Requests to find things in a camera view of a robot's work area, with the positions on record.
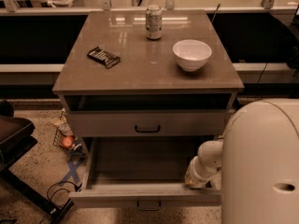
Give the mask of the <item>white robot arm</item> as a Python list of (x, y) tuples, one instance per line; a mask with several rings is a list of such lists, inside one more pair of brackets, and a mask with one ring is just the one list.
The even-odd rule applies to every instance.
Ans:
[(203, 143), (185, 184), (202, 188), (221, 174), (221, 224), (299, 224), (299, 100), (240, 108), (223, 138)]

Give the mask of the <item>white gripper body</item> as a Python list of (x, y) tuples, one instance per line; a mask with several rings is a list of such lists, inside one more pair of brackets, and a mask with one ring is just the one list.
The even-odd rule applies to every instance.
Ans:
[(204, 188), (206, 184), (212, 179), (214, 175), (218, 173), (215, 168), (206, 168), (204, 164), (200, 162), (198, 157), (194, 157), (187, 168), (193, 172), (193, 175), (197, 178), (199, 187)]

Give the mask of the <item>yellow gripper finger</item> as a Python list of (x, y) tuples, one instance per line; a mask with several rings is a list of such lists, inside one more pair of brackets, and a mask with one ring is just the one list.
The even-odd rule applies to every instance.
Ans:
[(185, 185), (189, 188), (199, 187), (198, 180), (190, 169), (188, 169), (185, 174)]

